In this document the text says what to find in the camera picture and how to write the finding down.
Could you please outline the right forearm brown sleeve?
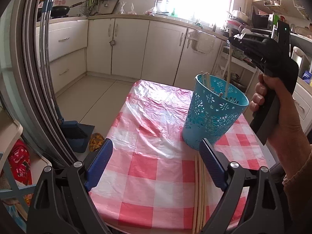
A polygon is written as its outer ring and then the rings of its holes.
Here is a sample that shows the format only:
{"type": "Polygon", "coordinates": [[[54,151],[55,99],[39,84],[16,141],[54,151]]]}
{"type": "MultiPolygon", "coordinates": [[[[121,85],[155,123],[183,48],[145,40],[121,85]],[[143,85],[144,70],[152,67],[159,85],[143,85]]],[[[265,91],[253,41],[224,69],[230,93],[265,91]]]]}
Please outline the right forearm brown sleeve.
{"type": "Polygon", "coordinates": [[[284,191],[292,220],[291,233],[311,233],[311,153],[299,171],[284,177],[284,191]]]}

